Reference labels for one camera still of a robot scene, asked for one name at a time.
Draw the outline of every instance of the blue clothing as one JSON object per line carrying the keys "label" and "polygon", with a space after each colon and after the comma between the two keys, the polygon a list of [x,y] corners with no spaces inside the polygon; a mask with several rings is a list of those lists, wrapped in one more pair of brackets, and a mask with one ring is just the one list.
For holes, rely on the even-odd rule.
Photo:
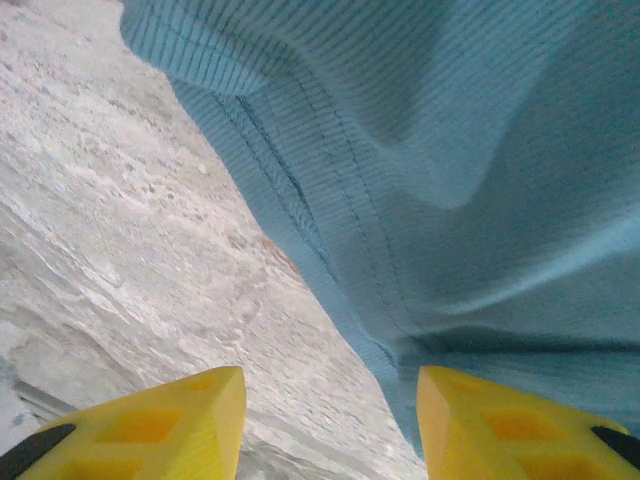
{"label": "blue clothing", "polygon": [[124,0],[420,454],[420,365],[640,432],[640,3]]}

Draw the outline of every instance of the gray rock surface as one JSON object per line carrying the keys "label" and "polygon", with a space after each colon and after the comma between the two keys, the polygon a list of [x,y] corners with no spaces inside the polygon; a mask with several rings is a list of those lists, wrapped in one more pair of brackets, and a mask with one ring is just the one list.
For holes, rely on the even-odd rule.
{"label": "gray rock surface", "polygon": [[77,407],[245,369],[238,478],[425,478],[108,0],[0,0],[0,356]]}

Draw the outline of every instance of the yellow plastic piece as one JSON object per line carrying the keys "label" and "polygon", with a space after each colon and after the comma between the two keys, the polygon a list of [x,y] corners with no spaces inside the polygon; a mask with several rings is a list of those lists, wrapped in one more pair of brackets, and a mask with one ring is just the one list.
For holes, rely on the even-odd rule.
{"label": "yellow plastic piece", "polygon": [[232,480],[246,413],[240,367],[222,367],[67,415],[76,430],[19,480]]}
{"label": "yellow plastic piece", "polygon": [[591,432],[624,427],[537,395],[423,367],[417,412],[430,480],[640,480]]}

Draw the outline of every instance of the stone surface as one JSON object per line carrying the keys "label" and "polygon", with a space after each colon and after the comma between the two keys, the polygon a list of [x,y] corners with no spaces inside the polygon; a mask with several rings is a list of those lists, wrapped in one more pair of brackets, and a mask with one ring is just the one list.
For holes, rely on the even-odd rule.
{"label": "stone surface", "polygon": [[0,356],[85,407],[245,368],[238,478],[424,478],[107,0],[0,0]]}

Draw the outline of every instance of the ribbed knit fabric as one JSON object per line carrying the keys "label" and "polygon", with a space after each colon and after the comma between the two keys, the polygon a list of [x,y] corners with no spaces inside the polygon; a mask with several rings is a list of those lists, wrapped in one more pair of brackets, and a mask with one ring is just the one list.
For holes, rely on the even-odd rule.
{"label": "ribbed knit fabric", "polygon": [[640,3],[124,0],[420,454],[420,365],[640,432]]}

